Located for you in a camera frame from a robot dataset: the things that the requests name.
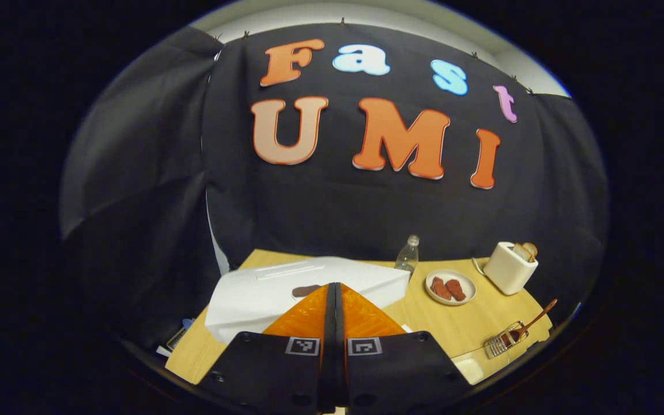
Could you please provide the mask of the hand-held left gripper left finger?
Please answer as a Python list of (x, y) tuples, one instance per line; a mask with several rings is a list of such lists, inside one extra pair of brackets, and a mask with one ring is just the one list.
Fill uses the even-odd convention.
[(335, 412), (337, 284), (322, 287), (319, 336), (241, 331), (198, 383), (211, 395), (256, 414)]

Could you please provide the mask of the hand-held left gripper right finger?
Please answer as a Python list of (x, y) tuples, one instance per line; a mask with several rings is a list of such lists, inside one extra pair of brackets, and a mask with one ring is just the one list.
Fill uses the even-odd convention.
[(348, 414), (428, 414), (471, 385), (428, 331), (403, 330), (361, 294), (335, 284), (335, 405)]

